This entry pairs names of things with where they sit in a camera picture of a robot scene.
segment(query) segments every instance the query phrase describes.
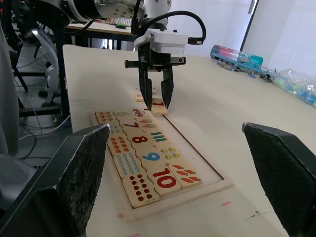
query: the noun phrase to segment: red number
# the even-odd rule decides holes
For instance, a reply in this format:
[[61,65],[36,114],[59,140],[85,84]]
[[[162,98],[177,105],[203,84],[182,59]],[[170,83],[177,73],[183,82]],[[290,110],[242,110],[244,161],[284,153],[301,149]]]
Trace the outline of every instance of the red number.
[[[162,182],[165,181],[165,180],[169,180],[170,183],[168,184],[163,184]],[[177,184],[177,181],[175,178],[171,177],[171,176],[163,176],[163,177],[160,177],[158,180],[157,180],[157,184],[162,187],[163,189],[168,189],[168,188],[172,188],[173,186],[175,186]]]
[[162,175],[165,175],[165,174],[170,174],[170,170],[165,168],[164,171],[156,173],[156,174],[153,174],[153,176],[154,177],[158,177],[158,176],[162,176]]
[[161,105],[161,106],[164,106],[164,104],[163,104],[163,102],[161,102],[161,103],[153,103],[153,105]]
[[133,137],[132,141],[134,143],[142,143],[142,142],[148,142],[148,138],[147,137]]
[[134,123],[134,125],[131,125],[131,124],[124,124],[124,126],[126,127],[139,127],[138,123]]

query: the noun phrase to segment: wooden puzzle board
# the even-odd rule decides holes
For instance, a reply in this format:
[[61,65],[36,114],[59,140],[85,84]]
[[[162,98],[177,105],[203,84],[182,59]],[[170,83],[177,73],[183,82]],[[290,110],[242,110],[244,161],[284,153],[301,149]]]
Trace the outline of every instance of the wooden puzzle board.
[[[91,112],[93,125],[99,124],[95,115],[95,113],[99,111]],[[122,180],[115,166],[113,157],[109,149],[107,149],[105,157],[106,165],[110,170],[118,197],[122,204],[122,210],[125,213],[126,220],[128,222],[145,218],[149,215],[153,215],[197,198],[210,195],[233,185],[227,175],[197,144],[195,144],[193,140],[190,139],[189,136],[181,131],[181,128],[179,128],[169,116],[154,116],[150,112],[149,114],[153,121],[162,128],[166,136],[181,152],[188,163],[190,163],[190,165],[198,172],[198,175],[202,180],[202,184],[189,189],[181,189],[176,193],[160,197],[157,202],[133,208],[122,184]]]

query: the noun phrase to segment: plastic bag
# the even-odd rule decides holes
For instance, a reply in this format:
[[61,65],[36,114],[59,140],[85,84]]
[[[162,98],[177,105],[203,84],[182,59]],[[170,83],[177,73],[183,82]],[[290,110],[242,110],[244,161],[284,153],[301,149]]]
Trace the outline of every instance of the plastic bag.
[[316,77],[292,69],[270,73],[271,80],[281,89],[316,108]]

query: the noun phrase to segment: wooden puzzle tray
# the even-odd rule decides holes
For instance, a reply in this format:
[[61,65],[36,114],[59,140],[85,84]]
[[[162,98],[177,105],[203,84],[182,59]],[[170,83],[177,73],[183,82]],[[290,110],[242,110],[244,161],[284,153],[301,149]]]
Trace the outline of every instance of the wooden puzzle tray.
[[[108,139],[105,161],[128,222],[162,212],[233,185],[224,171],[167,115],[154,116],[136,107],[136,109],[114,112],[92,111],[91,120],[93,125],[109,123],[111,126],[112,133]],[[135,132],[137,128],[128,124],[139,124],[136,126],[140,129],[143,127],[144,130],[139,131],[138,128],[138,132]],[[158,130],[162,132],[157,136],[158,127],[160,128]],[[116,150],[113,148],[111,143],[121,142],[119,138],[122,139],[122,144],[126,144],[124,148],[126,152],[120,153],[121,148],[118,147],[119,149]],[[141,145],[142,139],[151,144]],[[158,154],[163,159],[157,160]],[[132,173],[124,167],[126,164],[131,167],[128,162],[134,164],[132,164]]]

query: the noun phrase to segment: floor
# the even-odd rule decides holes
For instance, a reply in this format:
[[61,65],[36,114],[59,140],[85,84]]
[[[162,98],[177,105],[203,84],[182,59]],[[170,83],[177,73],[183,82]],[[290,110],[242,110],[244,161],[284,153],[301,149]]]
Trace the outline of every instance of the floor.
[[[40,52],[38,52],[37,58],[34,59],[34,51],[34,45],[30,45],[26,42],[24,43],[17,66],[20,72],[45,71],[46,60],[42,57],[42,54]],[[30,105],[27,101],[28,99],[33,108],[41,107],[42,103],[46,102],[46,98],[40,98],[38,96],[38,93],[45,88],[46,80],[43,77],[23,77],[23,79],[26,85],[28,85],[28,91],[25,92],[24,88],[20,86],[20,89],[22,90],[21,92],[19,87],[16,87],[18,97],[22,101],[23,105],[25,106],[25,108],[30,108]],[[60,97],[55,98],[54,102],[60,104]],[[43,128],[42,132],[53,130],[58,125],[54,123],[52,115],[39,116],[38,118],[39,122],[37,121],[36,117],[21,118],[20,121],[25,126],[25,128],[27,128],[33,134],[40,134],[39,123],[40,126]],[[25,159],[25,162],[35,167],[42,166],[49,160],[48,158],[52,158],[54,156],[57,149],[63,143],[65,138],[70,134],[72,134],[71,124],[70,122],[67,122],[65,123],[65,126],[61,126],[56,131],[42,136],[37,136],[36,146],[34,150],[29,154],[28,158]],[[20,138],[26,135],[29,135],[29,132],[27,132],[20,124]],[[19,152],[16,157],[25,157],[32,149],[33,143],[33,136],[21,140],[19,143]]]

